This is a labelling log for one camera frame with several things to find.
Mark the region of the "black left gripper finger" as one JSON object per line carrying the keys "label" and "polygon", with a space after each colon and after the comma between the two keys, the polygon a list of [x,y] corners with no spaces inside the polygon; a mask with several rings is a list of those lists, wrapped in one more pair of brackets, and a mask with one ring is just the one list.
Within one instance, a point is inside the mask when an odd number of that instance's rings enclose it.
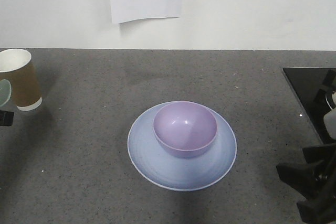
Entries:
{"label": "black left gripper finger", "polygon": [[12,126],[14,112],[0,110],[0,126]]}

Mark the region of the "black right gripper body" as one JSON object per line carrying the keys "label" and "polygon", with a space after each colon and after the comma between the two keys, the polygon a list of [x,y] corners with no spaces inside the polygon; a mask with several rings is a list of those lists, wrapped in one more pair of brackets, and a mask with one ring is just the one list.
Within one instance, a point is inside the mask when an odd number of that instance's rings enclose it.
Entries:
{"label": "black right gripper body", "polygon": [[305,223],[335,221],[335,144],[302,149],[305,164],[279,163],[280,180],[302,194],[297,202],[301,220]]}

